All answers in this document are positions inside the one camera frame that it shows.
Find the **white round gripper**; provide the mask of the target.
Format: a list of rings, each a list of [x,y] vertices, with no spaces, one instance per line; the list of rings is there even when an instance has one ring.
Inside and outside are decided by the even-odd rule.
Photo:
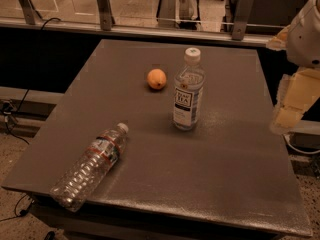
[[[284,74],[279,82],[277,103],[270,130],[290,132],[320,98],[320,0],[308,0],[287,25],[267,43],[270,50],[285,50],[287,59],[298,65],[292,76]]]

